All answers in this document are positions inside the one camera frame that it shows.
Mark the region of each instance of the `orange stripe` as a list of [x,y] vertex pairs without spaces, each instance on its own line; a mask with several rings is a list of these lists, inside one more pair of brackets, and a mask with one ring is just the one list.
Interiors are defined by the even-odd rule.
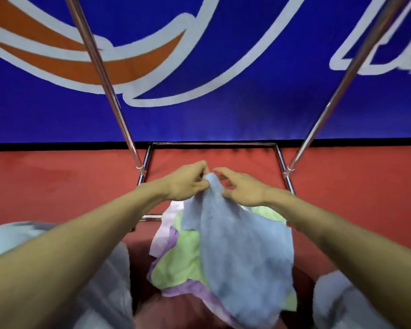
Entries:
[[[131,82],[153,71],[172,53],[183,34],[148,53],[128,59],[104,62],[111,82],[114,85]],[[81,83],[101,84],[91,62],[53,59],[2,43],[0,43],[0,47],[19,59],[51,74]]]
[[45,27],[8,0],[0,0],[0,27],[49,46],[77,51],[85,50],[83,44]]

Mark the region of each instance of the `painted logo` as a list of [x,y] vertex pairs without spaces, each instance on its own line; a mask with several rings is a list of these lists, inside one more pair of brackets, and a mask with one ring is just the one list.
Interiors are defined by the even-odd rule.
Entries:
[[[332,70],[345,70],[349,49],[364,33],[386,0],[372,0],[356,27],[330,60]],[[236,63],[214,79],[192,90],[156,99],[138,99],[172,74],[189,56],[208,27],[219,0],[203,0],[196,16],[181,13],[164,27],[135,42],[116,46],[95,36],[115,92],[131,106],[155,107],[201,97],[229,82],[251,65],[279,36],[304,0],[288,0],[263,36]],[[11,64],[65,88],[103,94],[99,77],[77,29],[41,10],[28,0],[0,0],[0,57]],[[389,64],[372,64],[379,45],[386,44],[405,16],[411,1],[381,39],[360,70],[362,75],[395,69],[411,73],[411,42]]]

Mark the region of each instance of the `towel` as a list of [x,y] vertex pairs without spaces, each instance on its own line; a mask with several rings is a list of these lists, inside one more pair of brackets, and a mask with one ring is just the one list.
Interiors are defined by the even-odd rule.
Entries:
[[221,195],[218,177],[185,203],[181,230],[200,235],[200,258],[211,291],[245,328],[271,328],[292,290],[291,229],[244,210]]

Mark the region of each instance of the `hand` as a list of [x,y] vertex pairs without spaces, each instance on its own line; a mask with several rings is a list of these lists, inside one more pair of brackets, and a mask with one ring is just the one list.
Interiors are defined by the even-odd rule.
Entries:
[[210,173],[207,162],[202,160],[190,165],[181,166],[179,169],[160,179],[167,191],[167,199],[184,201],[193,195],[210,187],[203,176]]
[[218,176],[220,180],[228,180],[226,183],[227,187],[234,186],[234,190],[222,190],[224,197],[246,207],[266,205],[266,193],[273,187],[258,181],[248,174],[237,173],[227,167],[217,167],[214,171],[220,173]]

